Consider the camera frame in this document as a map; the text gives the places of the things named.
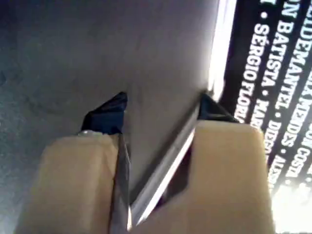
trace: bright light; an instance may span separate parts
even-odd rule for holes
[[[230,46],[236,0],[220,0],[208,74],[208,91],[219,101],[224,88],[224,72]]]
[[[311,189],[305,183],[294,190],[281,185],[272,199],[276,233],[312,233]]]

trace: beige rubber grip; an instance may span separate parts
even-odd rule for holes
[[[275,233],[262,133],[244,124],[198,122],[188,188],[132,233]]]
[[[108,233],[117,141],[73,136],[47,147],[17,234]]]

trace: black poster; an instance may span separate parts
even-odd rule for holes
[[[312,1],[239,0],[220,103],[262,129],[278,233],[312,233]]]

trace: gray surface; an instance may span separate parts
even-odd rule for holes
[[[5,2],[0,233],[10,234],[44,146],[120,90],[130,95],[135,187],[206,86],[217,0]]]

